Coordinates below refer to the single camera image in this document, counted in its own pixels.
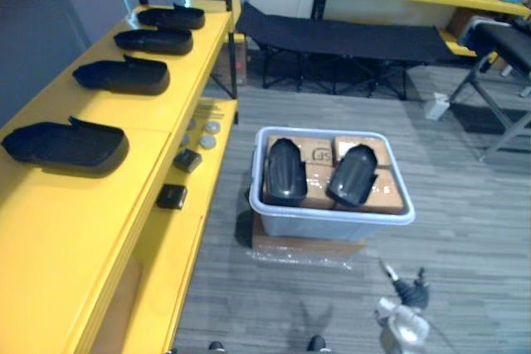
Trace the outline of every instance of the black shoe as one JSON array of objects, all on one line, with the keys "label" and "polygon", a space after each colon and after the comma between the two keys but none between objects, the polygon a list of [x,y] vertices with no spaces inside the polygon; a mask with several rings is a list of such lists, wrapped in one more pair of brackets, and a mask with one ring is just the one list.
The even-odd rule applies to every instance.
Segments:
[{"label": "black shoe", "polygon": [[213,350],[215,352],[225,352],[225,347],[220,342],[212,342],[208,346],[208,350]]},{"label": "black shoe", "polygon": [[308,348],[306,349],[307,352],[327,352],[326,348],[326,341],[324,340],[324,337],[320,335],[315,335],[311,338],[311,340],[308,343]]}]

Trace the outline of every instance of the plastic storage bin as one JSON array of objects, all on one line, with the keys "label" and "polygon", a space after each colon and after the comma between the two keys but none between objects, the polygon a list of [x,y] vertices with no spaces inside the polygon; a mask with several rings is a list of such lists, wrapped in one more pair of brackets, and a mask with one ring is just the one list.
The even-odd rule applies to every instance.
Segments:
[{"label": "plastic storage bin", "polygon": [[[303,207],[273,206],[261,201],[267,139],[271,135],[300,136],[333,139],[335,136],[364,136],[380,138],[386,144],[391,158],[391,172],[404,201],[399,215],[362,213],[354,211],[326,211]],[[251,166],[249,202],[261,215],[265,232],[276,236],[298,236],[328,240],[362,240],[387,225],[407,225],[415,220],[415,209],[398,169],[389,141],[378,133],[348,130],[296,129],[266,127],[256,134],[255,152]]]}]

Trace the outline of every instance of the small black box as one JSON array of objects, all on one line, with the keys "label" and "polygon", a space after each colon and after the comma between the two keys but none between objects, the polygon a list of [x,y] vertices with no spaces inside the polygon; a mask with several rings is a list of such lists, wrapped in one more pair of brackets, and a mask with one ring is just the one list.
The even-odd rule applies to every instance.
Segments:
[{"label": "small black box", "polygon": [[163,209],[182,209],[186,194],[185,186],[164,184],[157,197],[157,206]]},{"label": "small black box", "polygon": [[195,153],[191,149],[185,148],[177,154],[173,160],[173,165],[175,165],[177,169],[186,173],[191,173],[201,161],[202,158],[200,153]]}]

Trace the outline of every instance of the printed logo on box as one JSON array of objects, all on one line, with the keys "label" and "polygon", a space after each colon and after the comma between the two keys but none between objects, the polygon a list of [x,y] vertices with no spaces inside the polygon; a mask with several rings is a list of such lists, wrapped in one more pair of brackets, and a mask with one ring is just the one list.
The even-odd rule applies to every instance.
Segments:
[{"label": "printed logo on box", "polygon": [[312,151],[312,159],[315,161],[331,161],[332,152],[329,148],[315,148]]}]

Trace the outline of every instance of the cardboard box on shelf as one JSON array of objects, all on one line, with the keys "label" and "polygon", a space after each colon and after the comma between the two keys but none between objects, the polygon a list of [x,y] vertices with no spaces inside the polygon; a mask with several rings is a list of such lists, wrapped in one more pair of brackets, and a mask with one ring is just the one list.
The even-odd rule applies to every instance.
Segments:
[{"label": "cardboard box on shelf", "polygon": [[308,193],[300,207],[310,209],[332,209],[334,200],[326,195],[326,188],[334,174],[334,167],[306,163],[306,186]]},{"label": "cardboard box on shelf", "polygon": [[343,240],[316,240],[267,235],[260,215],[254,214],[252,228],[252,249],[260,251],[282,251],[289,253],[308,253],[334,258],[350,258],[365,246],[365,241],[350,242]]},{"label": "cardboard box on shelf", "polygon": [[[247,48],[245,41],[234,45],[236,50],[236,83],[241,86],[247,85]],[[225,86],[231,86],[231,68],[228,45],[225,43],[219,51],[216,64],[212,68],[212,75]]]},{"label": "cardboard box on shelf", "polygon": [[314,165],[332,166],[332,143],[330,140],[308,137],[270,136],[267,141],[268,153],[275,141],[279,138],[287,138],[299,147],[300,160],[302,162]]},{"label": "cardboard box on shelf", "polygon": [[372,148],[374,155],[376,155],[376,160],[378,162],[378,167],[389,168],[391,166],[391,158],[389,157],[389,152],[385,142],[379,138],[372,137],[356,137],[356,136],[337,136],[334,139],[334,165],[337,165],[341,162],[341,159],[345,156],[345,153],[352,148],[356,147],[359,144],[367,145]]},{"label": "cardboard box on shelf", "polygon": [[372,213],[399,214],[404,208],[402,195],[392,173],[387,169],[377,169],[376,181],[365,203],[359,208],[350,208],[336,203],[337,211],[367,211]]},{"label": "cardboard box on shelf", "polygon": [[466,24],[468,24],[468,21],[470,21],[473,16],[493,18],[495,13],[475,10],[473,8],[458,7],[451,16],[446,30],[455,38],[459,39],[459,36],[465,29]]},{"label": "cardboard box on shelf", "polygon": [[129,317],[140,284],[142,265],[131,258],[110,301],[100,330],[90,352],[92,354],[120,354],[124,345]]}]

